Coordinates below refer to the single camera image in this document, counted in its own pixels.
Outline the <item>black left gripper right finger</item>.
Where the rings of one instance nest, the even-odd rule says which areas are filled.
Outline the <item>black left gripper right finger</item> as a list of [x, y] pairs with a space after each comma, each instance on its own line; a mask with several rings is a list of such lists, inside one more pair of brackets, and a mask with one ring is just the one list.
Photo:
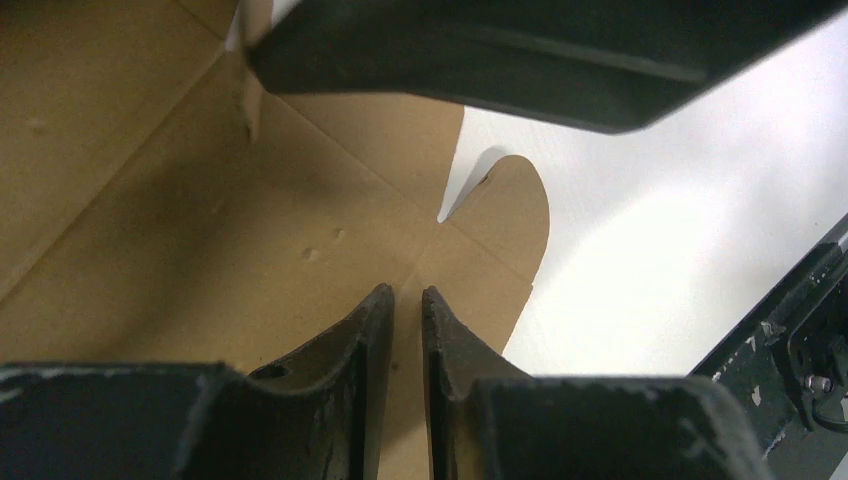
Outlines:
[[436, 288], [421, 308], [435, 479], [771, 477], [740, 404], [707, 378], [534, 377]]

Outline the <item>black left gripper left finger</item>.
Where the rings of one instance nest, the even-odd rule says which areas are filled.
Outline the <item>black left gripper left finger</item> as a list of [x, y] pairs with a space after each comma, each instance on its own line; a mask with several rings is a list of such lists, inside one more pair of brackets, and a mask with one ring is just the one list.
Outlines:
[[394, 295], [243, 374], [224, 363], [1, 368], [5, 479], [373, 479]]

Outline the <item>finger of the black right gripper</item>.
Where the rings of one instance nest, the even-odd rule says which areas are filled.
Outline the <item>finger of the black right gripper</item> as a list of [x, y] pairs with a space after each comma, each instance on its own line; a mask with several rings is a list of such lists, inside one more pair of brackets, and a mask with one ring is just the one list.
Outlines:
[[642, 129], [843, 1], [300, 1], [248, 50], [274, 94], [398, 92]]

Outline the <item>brown cardboard box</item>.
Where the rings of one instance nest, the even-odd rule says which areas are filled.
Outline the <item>brown cardboard box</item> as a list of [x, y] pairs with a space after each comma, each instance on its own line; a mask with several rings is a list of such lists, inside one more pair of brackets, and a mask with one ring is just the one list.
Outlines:
[[251, 371], [396, 298], [379, 475], [426, 479], [421, 296], [502, 351], [532, 290], [541, 179], [499, 160], [438, 211], [464, 110], [267, 96], [251, 140], [231, 1], [1, 5], [1, 359]]

